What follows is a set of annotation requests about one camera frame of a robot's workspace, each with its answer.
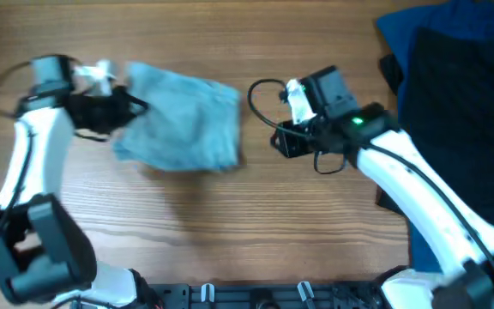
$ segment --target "black mount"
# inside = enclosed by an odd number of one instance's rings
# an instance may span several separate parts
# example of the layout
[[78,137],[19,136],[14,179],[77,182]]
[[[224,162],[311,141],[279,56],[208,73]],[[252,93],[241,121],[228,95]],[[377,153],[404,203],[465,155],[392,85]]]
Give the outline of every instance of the black mount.
[[494,271],[489,261],[467,261],[466,273],[433,291],[432,308],[494,309]]
[[[214,302],[202,301],[202,287],[187,284],[150,285],[169,309],[303,309],[296,285],[252,285],[215,287]],[[311,285],[316,309],[384,309],[385,303],[374,282],[337,282]]]
[[[37,233],[40,244],[18,249],[28,233]],[[96,270],[89,239],[53,195],[14,206],[0,241],[0,289],[9,302],[45,303],[63,291],[88,288]]]
[[313,152],[348,154],[387,130],[400,129],[395,117],[382,105],[371,103],[360,108],[334,66],[302,78],[300,83],[316,116],[301,124],[293,124],[292,120],[279,124],[310,136],[302,138],[277,129],[270,144],[286,158]]

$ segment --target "black fabric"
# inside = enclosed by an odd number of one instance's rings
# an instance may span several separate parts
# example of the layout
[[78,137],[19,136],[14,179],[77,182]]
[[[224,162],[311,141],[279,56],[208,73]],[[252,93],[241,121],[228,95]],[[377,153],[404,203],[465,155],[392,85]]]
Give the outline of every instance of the black fabric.
[[394,199],[392,199],[392,197],[390,195],[388,195],[388,193],[386,193],[385,191],[379,192],[379,194],[377,196],[377,205],[380,207],[383,207],[385,209],[394,211],[398,215],[404,215],[405,216],[405,214],[403,213],[403,210],[401,210],[400,206],[398,206],[398,204],[394,201]]
[[403,72],[401,71],[398,60],[395,58],[394,54],[389,54],[380,59],[378,64],[390,90],[397,96],[398,88],[400,87],[401,82],[403,82]]
[[494,45],[420,28],[400,121],[426,161],[494,222]]
[[[139,106],[137,112],[133,112],[133,105]],[[146,112],[148,103],[130,95],[125,86],[116,86],[111,90],[111,96],[71,95],[65,108],[77,130],[88,129],[109,136]],[[75,135],[97,142],[106,141],[105,138]]]

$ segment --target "wooden table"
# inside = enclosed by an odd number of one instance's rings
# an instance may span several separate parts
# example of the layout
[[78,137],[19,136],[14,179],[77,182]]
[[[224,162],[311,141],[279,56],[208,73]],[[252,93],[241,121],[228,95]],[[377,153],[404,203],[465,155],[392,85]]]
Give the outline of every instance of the wooden table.
[[[358,101],[394,104],[377,60],[386,52],[374,20],[409,1],[144,1],[45,5],[0,0],[0,72],[46,53],[86,64],[139,60],[245,93],[263,77],[302,77],[341,68]],[[9,80],[11,108],[31,74]],[[257,104],[289,118],[276,87]],[[98,258],[134,268],[149,282],[249,284],[370,279],[407,264],[405,221],[374,205],[376,186],[349,167],[332,176],[312,158],[283,158],[272,129],[242,112],[244,164],[229,173],[162,173],[119,162],[111,143],[75,139],[63,176],[63,203]],[[14,144],[0,118],[0,189]],[[328,157],[322,168],[340,163]],[[6,307],[0,295],[0,307]]]

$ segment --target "crumpled cloth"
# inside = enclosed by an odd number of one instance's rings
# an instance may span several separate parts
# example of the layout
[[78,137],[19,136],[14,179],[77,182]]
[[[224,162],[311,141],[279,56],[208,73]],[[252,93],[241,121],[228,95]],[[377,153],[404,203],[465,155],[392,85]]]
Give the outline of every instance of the crumpled cloth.
[[146,101],[149,110],[114,143],[119,160],[173,172],[238,165],[238,90],[143,63],[131,63],[127,77],[129,94]]

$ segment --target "black cable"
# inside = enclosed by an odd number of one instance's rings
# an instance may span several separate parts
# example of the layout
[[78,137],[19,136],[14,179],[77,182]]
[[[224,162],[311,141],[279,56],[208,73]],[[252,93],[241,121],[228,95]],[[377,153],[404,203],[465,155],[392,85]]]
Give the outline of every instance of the black cable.
[[109,304],[109,303],[103,303],[103,302],[100,302],[100,301],[97,301],[97,300],[88,300],[88,299],[84,299],[82,298],[81,296],[72,296],[66,300],[63,300],[61,302],[58,302],[57,304],[55,304],[54,306],[51,307],[51,309],[58,309],[60,308],[61,306],[64,306],[74,300],[77,300],[79,302],[83,302],[83,303],[86,303],[86,304],[89,304],[89,305],[95,305],[95,306],[104,306],[108,309],[118,309],[118,307],[112,305],[112,304]]
[[[30,63],[26,61],[23,63],[15,64],[12,67],[6,69],[2,74],[0,74],[0,88],[3,85],[3,83],[7,81],[7,78],[9,78],[9,76],[11,76],[13,73],[15,73],[18,70],[26,68],[29,65]],[[7,112],[2,109],[0,109],[0,116],[13,120],[16,119],[15,112]]]
[[416,165],[414,165],[410,161],[404,159],[400,155],[398,155],[398,154],[396,154],[390,150],[387,150],[385,148],[379,147],[379,146],[371,144],[371,143],[360,145],[360,146],[362,148],[373,149],[373,150],[375,150],[381,154],[387,155],[390,158],[393,158],[393,159],[399,161],[401,164],[403,164],[404,166],[409,168],[411,171],[415,172],[420,178],[422,178],[422,180],[424,180],[432,188],[432,190],[434,190],[437,193],[437,195],[449,206],[449,208],[451,209],[453,214],[456,216],[456,218],[459,220],[461,225],[467,230],[470,237],[472,237],[472,239],[475,241],[476,245],[478,245],[479,249],[484,253],[485,257],[489,261],[489,265],[492,267],[492,269],[494,271],[493,256],[489,252],[489,250],[487,250],[487,247],[485,247],[483,241],[479,238],[478,232],[476,232],[473,229],[473,227],[470,225],[470,223],[468,223],[467,219],[455,207],[453,202],[451,202],[451,200],[449,200],[447,195],[445,195],[445,193],[443,193],[443,191],[439,188],[439,186],[437,186],[428,176],[426,176],[426,174],[424,172],[422,172]]
[[335,169],[334,171],[328,171],[328,172],[321,172],[319,170],[319,156],[322,154],[321,151],[316,151],[314,153],[314,170],[318,173],[320,173],[321,175],[330,175],[330,174],[334,174],[334,173],[339,173],[339,172],[342,172],[342,170],[346,167],[346,156],[345,155],[342,155],[342,164],[340,165],[340,167],[338,169]]
[[296,137],[301,137],[301,138],[305,138],[307,140],[311,140],[312,139],[312,136],[310,136],[308,134],[300,133],[300,132],[297,132],[297,131],[294,131],[294,130],[289,130],[289,129],[286,129],[286,128],[282,127],[282,126],[279,126],[274,121],[266,118],[264,115],[262,115],[258,111],[258,109],[256,109],[255,104],[253,104],[253,98],[252,98],[253,90],[256,88],[256,86],[258,86],[260,84],[263,84],[263,83],[277,83],[277,84],[280,84],[283,88],[286,87],[286,84],[283,81],[280,81],[280,80],[274,79],[274,78],[261,79],[261,80],[256,81],[252,85],[250,85],[249,91],[247,92],[247,103],[249,104],[249,108],[251,109],[251,111],[253,111],[253,113],[255,113],[255,115],[260,120],[263,121],[263,123],[265,123],[265,124],[267,124],[267,125],[275,128],[276,130],[280,130],[281,132],[284,132],[286,134],[290,134],[290,135],[293,135],[293,136],[296,136]]
[[27,152],[26,152],[26,157],[24,158],[24,162],[22,163],[22,169],[18,176],[18,180],[16,181],[15,189],[13,191],[13,196],[11,197],[9,204],[7,205],[7,208],[3,211],[2,217],[0,219],[0,239],[2,232],[6,228],[7,223],[9,221],[10,213],[12,212],[13,207],[15,206],[16,202],[18,201],[21,195],[22,190],[24,189],[24,180],[26,179],[27,169],[30,164],[30,160],[32,158],[32,152],[33,152],[32,127],[26,121],[23,120],[18,119],[17,122],[26,126],[27,137],[28,137]]

